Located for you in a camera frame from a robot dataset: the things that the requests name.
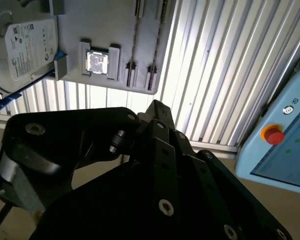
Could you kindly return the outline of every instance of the control panel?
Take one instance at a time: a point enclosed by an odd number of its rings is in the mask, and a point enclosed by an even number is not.
[[[235,171],[241,178],[300,193],[300,70],[242,146]]]

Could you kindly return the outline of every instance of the logo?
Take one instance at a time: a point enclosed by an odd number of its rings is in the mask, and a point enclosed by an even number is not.
[[[299,99],[298,98],[294,98],[293,100],[292,100],[292,103],[293,104],[297,104],[299,102]]]
[[[12,65],[13,65],[13,66],[16,66],[16,65],[17,65],[17,61],[16,61],[14,58],[12,58],[11,62],[12,62]]]
[[[290,113],[292,113],[294,111],[294,107],[291,106],[291,105],[288,105],[286,106],[284,109],[283,109],[283,114],[284,115],[289,115]]]

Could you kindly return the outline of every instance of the screw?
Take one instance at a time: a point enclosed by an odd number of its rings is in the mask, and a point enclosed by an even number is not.
[[[0,195],[2,196],[3,194],[5,194],[6,193],[6,191],[4,190],[4,189],[1,189],[0,190]]]
[[[205,156],[206,156],[208,159],[212,159],[212,155],[211,155],[209,152],[206,152],[206,153],[205,153]]]
[[[174,206],[166,199],[161,199],[159,201],[159,209],[168,217],[171,217],[174,214]]]
[[[226,224],[223,226],[223,228],[224,228],[225,234],[229,237],[229,239],[238,240],[237,233],[231,226]]]
[[[179,132],[179,137],[180,137],[181,139],[186,139],[185,135],[184,135],[182,132]]]
[[[133,116],[132,114],[128,114],[128,118],[130,118],[130,119],[132,119],[132,120],[135,120],[135,119],[136,119],[136,117]]]
[[[165,128],[165,126],[163,126],[160,122],[158,122],[157,125],[158,125],[160,128],[162,128],[162,129]]]
[[[45,133],[45,128],[38,123],[29,123],[25,126],[25,130],[27,133],[32,135],[42,135]]]
[[[126,135],[125,131],[123,130],[119,130],[116,134],[120,137],[124,137]]]
[[[116,153],[117,148],[114,147],[114,146],[110,146],[109,151],[112,152],[112,153]]]
[[[280,235],[281,239],[288,240],[286,235],[280,229],[277,229],[276,231]]]

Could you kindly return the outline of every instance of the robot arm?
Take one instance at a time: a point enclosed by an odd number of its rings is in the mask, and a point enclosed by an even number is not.
[[[73,190],[73,172],[129,162]],[[291,240],[210,151],[195,153],[170,108],[20,114],[0,150],[0,199],[39,219],[31,240],[176,238]]]

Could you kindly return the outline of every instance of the wall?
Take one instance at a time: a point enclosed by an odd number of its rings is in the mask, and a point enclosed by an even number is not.
[[[0,129],[0,142],[3,130]],[[234,161],[222,162],[233,171]],[[98,162],[88,168],[75,171],[72,186],[74,188],[107,172],[119,164],[119,161]],[[300,194],[283,189],[262,185],[248,180],[243,184],[259,201],[287,228],[294,240],[300,240]],[[0,229],[0,240],[26,240],[35,229],[35,225],[25,210],[13,208]]]

